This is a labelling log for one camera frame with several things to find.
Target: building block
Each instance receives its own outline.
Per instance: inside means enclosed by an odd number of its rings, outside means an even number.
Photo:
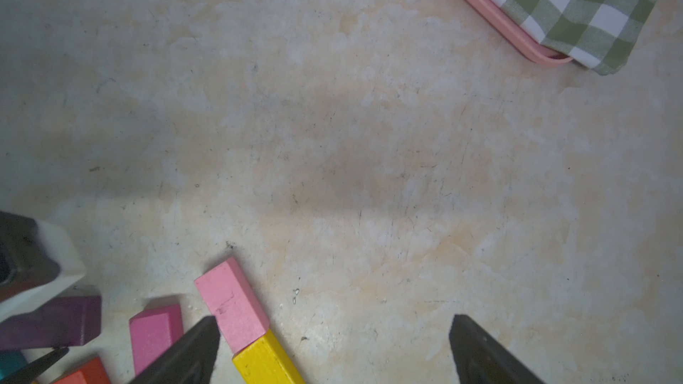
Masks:
[[[0,351],[0,379],[7,378],[27,364],[20,351]]]
[[[71,372],[53,384],[111,384],[105,366],[99,357],[95,357],[78,370]]]
[[[128,322],[135,374],[144,371],[182,337],[180,304],[145,310]]]
[[[48,284],[59,275],[59,264],[47,256],[38,240],[36,220],[2,210],[0,258],[0,302]]]
[[[0,350],[82,346],[100,335],[102,297],[54,298],[0,323]]]
[[[268,331],[266,312],[234,258],[196,279],[195,285],[211,314],[216,316],[232,353],[239,353]]]
[[[0,322],[34,311],[85,276],[85,265],[66,231],[39,219],[36,223],[37,241],[46,255],[59,265],[59,274],[50,283],[27,289],[0,303]]]
[[[247,384],[305,384],[270,329],[236,354],[232,362]]]

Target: pink tray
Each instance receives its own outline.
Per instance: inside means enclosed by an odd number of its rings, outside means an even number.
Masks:
[[[565,54],[540,45],[510,19],[491,0],[466,0],[486,21],[507,38],[517,50],[534,63],[554,67],[572,60]]]

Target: teal wooden block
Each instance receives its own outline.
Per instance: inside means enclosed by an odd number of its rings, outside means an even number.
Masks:
[[[12,375],[26,365],[26,358],[20,351],[0,351],[0,379]]]

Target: wooden block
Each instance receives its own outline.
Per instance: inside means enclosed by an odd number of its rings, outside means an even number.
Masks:
[[[182,337],[180,304],[145,310],[128,322],[135,374],[144,371]]]
[[[247,384],[305,384],[270,329],[236,354],[232,362]]]
[[[0,379],[7,378],[27,364],[20,351],[0,351]]]
[[[0,324],[0,350],[82,346],[100,335],[102,297],[54,298]]]
[[[102,361],[99,357],[95,357],[75,372],[56,380],[53,384],[111,384],[111,382]]]
[[[66,231],[39,219],[36,223],[38,242],[46,255],[59,264],[59,275],[48,284],[25,290],[0,303],[0,322],[36,310],[85,276],[85,265]]]
[[[195,285],[211,314],[216,316],[232,353],[239,353],[268,331],[266,312],[234,258],[196,279]]]

